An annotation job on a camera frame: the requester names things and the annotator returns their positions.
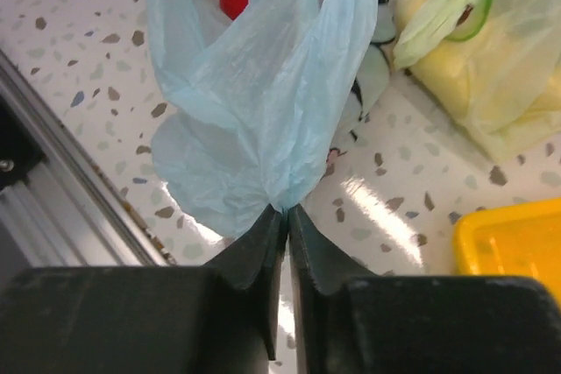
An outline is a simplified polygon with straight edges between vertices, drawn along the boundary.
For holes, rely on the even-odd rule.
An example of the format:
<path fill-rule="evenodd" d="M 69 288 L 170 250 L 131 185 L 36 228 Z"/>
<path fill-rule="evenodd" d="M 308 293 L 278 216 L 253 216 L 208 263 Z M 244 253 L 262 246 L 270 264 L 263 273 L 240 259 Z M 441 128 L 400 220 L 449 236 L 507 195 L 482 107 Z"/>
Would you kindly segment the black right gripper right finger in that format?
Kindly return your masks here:
<path fill-rule="evenodd" d="M 288 212 L 300 373 L 557 373 L 560 310 L 537 281 L 381 276 Z"/>

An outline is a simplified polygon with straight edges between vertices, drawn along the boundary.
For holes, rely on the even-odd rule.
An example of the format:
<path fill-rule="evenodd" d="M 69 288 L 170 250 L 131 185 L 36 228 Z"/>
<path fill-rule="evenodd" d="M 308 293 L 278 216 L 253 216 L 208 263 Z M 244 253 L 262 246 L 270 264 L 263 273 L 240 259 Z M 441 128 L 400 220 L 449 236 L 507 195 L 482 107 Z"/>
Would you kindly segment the light blue plastic bag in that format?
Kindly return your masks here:
<path fill-rule="evenodd" d="M 374 48 L 383 0 L 146 0 L 155 79 L 175 112 L 155 131 L 156 173 L 181 210 L 238 237 L 267 207 L 299 204 L 385 89 Z"/>

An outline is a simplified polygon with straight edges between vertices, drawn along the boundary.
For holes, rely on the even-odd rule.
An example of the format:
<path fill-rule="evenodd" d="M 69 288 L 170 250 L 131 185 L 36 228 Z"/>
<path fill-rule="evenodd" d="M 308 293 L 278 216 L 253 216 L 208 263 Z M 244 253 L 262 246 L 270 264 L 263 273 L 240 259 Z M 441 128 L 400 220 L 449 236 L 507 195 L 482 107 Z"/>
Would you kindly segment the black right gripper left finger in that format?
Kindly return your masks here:
<path fill-rule="evenodd" d="M 266 208 L 199 266 L 49 267 L 1 294 L 4 373 L 265 373 L 285 220 Z"/>

